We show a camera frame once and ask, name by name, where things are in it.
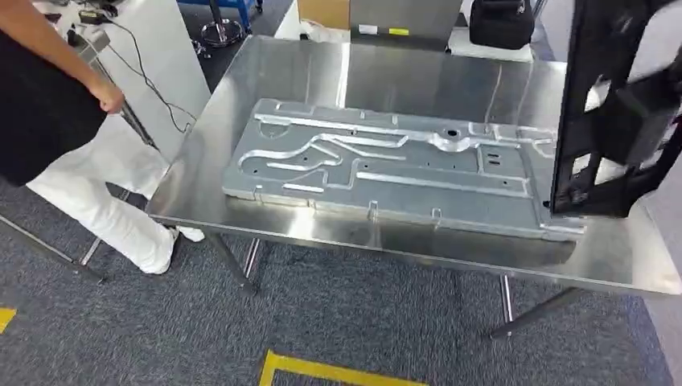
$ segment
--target aluminum panel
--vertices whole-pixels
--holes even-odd
[[[546,129],[263,99],[223,190],[370,218],[575,240],[581,220],[553,219],[542,207],[554,141]]]

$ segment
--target white shoe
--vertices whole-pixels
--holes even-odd
[[[194,241],[198,243],[202,241],[206,236],[203,235],[200,229],[188,228],[188,227],[175,227],[183,234],[189,241]]]
[[[159,266],[156,269],[150,269],[150,270],[143,269],[142,272],[149,273],[152,275],[163,275],[171,267],[171,261],[173,260],[173,256],[175,255],[175,250],[178,248],[178,238],[180,236],[180,232],[177,229],[173,229],[173,228],[168,229],[168,231],[173,236],[173,249],[170,251],[170,256],[168,256],[168,261],[166,261],[163,265]]]

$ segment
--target black bag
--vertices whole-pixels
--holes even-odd
[[[469,40],[481,46],[518,50],[535,29],[530,0],[474,0]]]

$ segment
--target black electrical cable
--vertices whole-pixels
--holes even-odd
[[[125,60],[123,58],[123,56],[121,56],[121,54],[119,54],[118,51],[116,51],[116,49],[114,49],[111,45],[108,45],[107,48],[110,49],[114,55],[118,56],[118,59],[120,59],[121,62],[123,62],[123,64],[125,64],[125,66],[130,69],[130,71],[138,74],[142,78],[145,77],[144,75],[142,75],[141,72],[139,72],[137,69],[135,69],[133,66],[131,66],[130,63],[128,63],[128,61]],[[156,84],[154,84],[154,82],[151,79],[148,79],[148,81],[150,84],[148,84],[147,86],[149,86],[149,88],[151,88],[151,90],[154,91],[154,93],[158,95],[160,92],[159,92],[158,88],[156,88]],[[167,104],[169,104],[170,106],[175,107],[176,109],[178,109],[178,110],[182,111],[183,113],[189,115],[194,121],[196,121],[196,117],[194,115],[192,115],[192,113],[183,109],[182,107],[180,107],[178,105],[174,105],[170,102],[167,102]]]
[[[133,44],[135,45],[135,52],[136,52],[137,55],[138,55],[138,62],[140,63],[140,72],[138,72],[137,70],[135,70],[135,69],[133,68],[133,66],[131,66],[127,61],[125,61],[125,60],[123,59],[123,57],[122,57],[121,55],[119,55],[118,52],[116,52],[116,50],[114,50],[114,49],[113,49],[112,47],[110,47],[110,46],[109,46],[109,48],[111,48],[111,50],[116,54],[116,56],[118,56],[118,58],[121,59],[121,60],[123,61],[123,63],[125,63],[125,65],[128,66],[128,68],[130,68],[130,69],[133,70],[136,74],[138,74],[139,76],[141,76],[142,78],[144,78],[145,84],[147,85],[147,87],[149,87],[149,88],[154,92],[154,94],[158,97],[158,99],[161,101],[161,103],[163,103],[163,104],[166,106],[166,108],[168,109],[168,113],[170,114],[170,120],[173,121],[173,126],[175,126],[175,128],[176,128],[180,133],[186,133],[187,130],[186,130],[186,129],[180,129],[180,127],[178,126],[178,123],[175,121],[175,115],[173,114],[173,109],[172,109],[172,108],[175,107],[175,108],[177,108],[177,109],[183,111],[185,114],[189,115],[194,121],[196,121],[196,117],[193,116],[192,114],[190,114],[190,113],[189,113],[188,111],[186,111],[185,109],[183,109],[183,108],[181,108],[181,107],[179,107],[179,106],[177,106],[177,105],[173,105],[173,104],[171,104],[171,103],[166,102],[166,100],[163,98],[163,96],[161,95],[161,93],[158,91],[158,89],[156,88],[156,86],[154,85],[154,83],[152,83],[152,81],[150,80],[150,78],[147,76],[147,74],[146,74],[146,72],[145,72],[145,68],[144,68],[144,66],[142,65],[142,54],[140,53],[140,46],[138,46],[138,40],[135,38],[135,34],[133,34],[133,32],[132,32],[131,30],[129,30],[128,28],[123,27],[121,24],[118,24],[118,23],[114,22],[114,21],[111,20],[111,19],[109,19],[109,21],[108,21],[107,23],[111,23],[111,24],[113,24],[114,26],[116,26],[116,27],[118,27],[118,28],[121,28],[123,31],[127,32],[128,35],[130,35],[131,38],[133,38]]]

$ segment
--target white pants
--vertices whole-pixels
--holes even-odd
[[[28,188],[78,220],[145,273],[163,273],[175,235],[145,212],[109,194],[105,183],[151,198],[168,163],[120,115],[97,136],[54,161]]]

